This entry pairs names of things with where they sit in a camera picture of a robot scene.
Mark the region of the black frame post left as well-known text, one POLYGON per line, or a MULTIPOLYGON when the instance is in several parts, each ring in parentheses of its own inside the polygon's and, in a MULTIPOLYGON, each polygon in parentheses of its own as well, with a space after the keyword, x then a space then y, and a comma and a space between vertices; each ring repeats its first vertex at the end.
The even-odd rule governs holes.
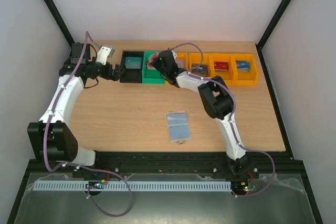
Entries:
POLYGON ((64 39, 66 40, 67 44, 71 47, 71 45, 75 42, 64 19, 61 16, 54 0, 43 0, 46 4, 49 12, 51 13, 52 17, 54 18, 57 26, 59 27, 64 39))

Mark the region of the blue card in bin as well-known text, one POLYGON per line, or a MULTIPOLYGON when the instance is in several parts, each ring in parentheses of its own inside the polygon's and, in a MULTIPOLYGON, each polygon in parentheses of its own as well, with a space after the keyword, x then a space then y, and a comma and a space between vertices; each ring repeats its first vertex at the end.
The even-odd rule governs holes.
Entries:
POLYGON ((250 62, 249 61, 236 61, 236 67, 238 72, 249 72, 250 62))

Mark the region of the grey cards in bin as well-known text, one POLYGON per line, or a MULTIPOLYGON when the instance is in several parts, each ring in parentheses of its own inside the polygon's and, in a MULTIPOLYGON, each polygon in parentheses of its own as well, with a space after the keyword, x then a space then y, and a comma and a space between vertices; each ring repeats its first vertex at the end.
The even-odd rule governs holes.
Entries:
POLYGON ((208 75, 208 66, 207 65, 192 64, 192 73, 197 74, 199 76, 207 76, 208 75))

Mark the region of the yellow storage bin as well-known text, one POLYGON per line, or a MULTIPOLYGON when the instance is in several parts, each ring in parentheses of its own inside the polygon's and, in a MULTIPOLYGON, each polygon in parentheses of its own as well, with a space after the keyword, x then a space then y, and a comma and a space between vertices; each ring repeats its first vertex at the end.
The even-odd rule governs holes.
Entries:
POLYGON ((253 54, 233 54, 237 76, 234 80, 236 86, 256 86, 259 72, 253 54))
POLYGON ((170 80, 175 80, 176 77, 188 69, 188 54, 186 52, 175 52, 172 50, 172 57, 163 59, 163 68, 166 84, 170 84, 170 80), (172 58, 174 58, 177 67, 173 67, 172 58))
POLYGON ((188 59, 188 68, 192 69, 192 73, 209 78, 214 76, 213 58, 210 53, 203 53, 203 58, 200 53, 189 53, 188 59))
POLYGON ((227 85, 233 85, 237 76, 233 54, 211 53, 211 56, 215 75, 220 76, 227 85))

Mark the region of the black frame post right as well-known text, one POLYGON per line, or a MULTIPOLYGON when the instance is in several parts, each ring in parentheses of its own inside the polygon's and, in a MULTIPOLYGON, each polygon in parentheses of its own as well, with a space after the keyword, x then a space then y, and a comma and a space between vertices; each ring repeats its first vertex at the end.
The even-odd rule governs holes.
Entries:
POLYGON ((259 40, 258 44, 256 45, 258 50, 262 50, 267 43, 268 39, 270 38, 272 32, 275 30, 276 26, 278 25, 280 19, 282 18, 283 14, 285 13, 287 7, 291 3, 292 0, 281 0, 279 6, 277 7, 273 17, 271 18, 267 28, 265 29, 261 39, 259 40))

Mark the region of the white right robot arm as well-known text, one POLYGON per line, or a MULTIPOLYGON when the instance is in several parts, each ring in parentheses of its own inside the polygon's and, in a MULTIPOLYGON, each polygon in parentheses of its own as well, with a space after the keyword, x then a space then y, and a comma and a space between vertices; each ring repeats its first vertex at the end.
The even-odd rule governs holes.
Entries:
POLYGON ((224 80, 220 76, 207 78, 179 68, 171 50, 158 53, 151 65, 170 85, 199 94, 205 112, 217 122, 225 140, 230 174, 242 177, 247 172, 248 158, 235 122, 236 102, 224 80))

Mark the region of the red white card green bin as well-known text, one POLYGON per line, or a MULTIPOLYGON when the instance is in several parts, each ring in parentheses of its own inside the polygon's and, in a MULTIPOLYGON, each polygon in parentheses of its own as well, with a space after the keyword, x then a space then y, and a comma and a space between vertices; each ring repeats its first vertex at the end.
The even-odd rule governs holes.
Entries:
POLYGON ((147 60, 146 60, 146 68, 150 69, 150 70, 155 70, 155 67, 152 65, 152 62, 154 61, 154 59, 157 57, 157 54, 151 54, 148 56, 147 60))

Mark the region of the red card in bin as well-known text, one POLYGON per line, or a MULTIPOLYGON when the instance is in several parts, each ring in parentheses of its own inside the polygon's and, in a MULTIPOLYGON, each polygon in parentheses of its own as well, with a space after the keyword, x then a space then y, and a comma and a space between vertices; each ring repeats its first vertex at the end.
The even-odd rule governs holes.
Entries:
POLYGON ((215 71, 228 71, 229 64, 227 62, 214 61, 214 69, 215 71))

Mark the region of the white card in yellow bin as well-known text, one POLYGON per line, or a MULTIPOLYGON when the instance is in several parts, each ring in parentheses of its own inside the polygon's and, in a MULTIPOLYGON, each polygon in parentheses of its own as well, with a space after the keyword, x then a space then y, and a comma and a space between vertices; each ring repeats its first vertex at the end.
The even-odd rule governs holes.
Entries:
POLYGON ((185 60, 176 59, 176 64, 179 68, 185 69, 185 60))

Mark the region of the teal card in black bin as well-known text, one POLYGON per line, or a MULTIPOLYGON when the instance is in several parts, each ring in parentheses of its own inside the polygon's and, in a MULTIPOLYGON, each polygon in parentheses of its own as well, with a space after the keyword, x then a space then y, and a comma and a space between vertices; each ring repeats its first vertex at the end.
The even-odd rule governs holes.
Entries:
POLYGON ((126 57, 124 65, 127 69, 141 69, 142 58, 141 57, 126 57))

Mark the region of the black frame post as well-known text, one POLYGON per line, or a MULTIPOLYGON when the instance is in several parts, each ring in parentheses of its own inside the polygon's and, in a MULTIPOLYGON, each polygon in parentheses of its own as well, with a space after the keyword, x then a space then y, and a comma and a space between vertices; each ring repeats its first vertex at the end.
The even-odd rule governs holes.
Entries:
POLYGON ((75 42, 64 19, 61 16, 54 0, 43 0, 46 4, 49 12, 51 13, 52 17, 54 18, 57 26, 59 27, 64 39, 66 40, 67 44, 71 47, 71 45, 75 42))
POLYGON ((271 18, 267 28, 265 29, 261 39, 259 40, 258 44, 256 45, 258 50, 262 50, 267 43, 268 39, 270 38, 272 32, 275 30, 276 26, 278 25, 280 19, 282 18, 283 14, 285 13, 287 7, 291 3, 292 0, 281 0, 279 6, 277 7, 273 17, 271 18))

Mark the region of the green storage bin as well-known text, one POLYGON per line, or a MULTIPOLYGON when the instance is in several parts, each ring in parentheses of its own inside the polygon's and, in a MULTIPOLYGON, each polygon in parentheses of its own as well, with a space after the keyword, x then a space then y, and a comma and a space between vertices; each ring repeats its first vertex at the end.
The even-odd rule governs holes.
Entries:
POLYGON ((142 65, 142 82, 151 84, 165 84, 165 80, 161 77, 160 72, 146 68, 146 60, 151 54, 158 54, 158 51, 145 51, 142 65))

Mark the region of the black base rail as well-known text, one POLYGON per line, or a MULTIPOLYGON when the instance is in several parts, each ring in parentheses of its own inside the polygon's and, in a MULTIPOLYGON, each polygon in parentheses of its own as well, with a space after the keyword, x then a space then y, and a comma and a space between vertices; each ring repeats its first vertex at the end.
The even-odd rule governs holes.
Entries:
POLYGON ((108 169, 120 175, 197 174, 216 179, 245 179, 250 175, 299 174, 306 177, 302 161, 287 152, 247 154, 248 164, 233 173, 224 152, 98 152, 94 169, 108 169))

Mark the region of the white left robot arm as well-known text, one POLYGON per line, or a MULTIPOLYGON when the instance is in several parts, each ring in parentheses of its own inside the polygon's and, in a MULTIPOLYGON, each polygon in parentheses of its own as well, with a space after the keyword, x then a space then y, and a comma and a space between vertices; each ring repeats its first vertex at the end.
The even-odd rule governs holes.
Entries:
POLYGON ((38 122, 28 125, 34 155, 45 164, 55 161, 61 165, 92 166, 95 163, 96 151, 80 146, 69 128, 71 113, 87 80, 118 81, 122 71, 119 65, 108 63, 113 47, 101 46, 92 57, 93 49, 91 44, 72 44, 70 55, 59 70, 57 89, 49 107, 38 122))

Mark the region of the black storage bin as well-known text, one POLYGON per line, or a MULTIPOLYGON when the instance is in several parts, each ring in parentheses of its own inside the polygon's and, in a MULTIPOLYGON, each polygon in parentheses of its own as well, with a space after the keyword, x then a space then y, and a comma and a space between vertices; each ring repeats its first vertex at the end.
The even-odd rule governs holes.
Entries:
POLYGON ((121 83, 142 83, 144 51, 123 51, 121 58, 121 83))

